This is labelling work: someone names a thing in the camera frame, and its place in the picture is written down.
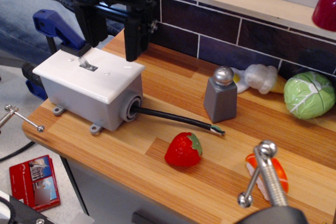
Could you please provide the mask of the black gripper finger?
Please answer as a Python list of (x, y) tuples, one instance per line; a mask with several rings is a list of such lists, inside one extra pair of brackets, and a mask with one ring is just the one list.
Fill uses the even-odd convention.
[(106, 18), (99, 13), (100, 4), (75, 2), (75, 16), (86, 42), (96, 47), (108, 37)]
[(135, 61), (149, 45), (151, 25), (140, 19), (128, 19), (124, 24), (125, 53), (127, 61)]

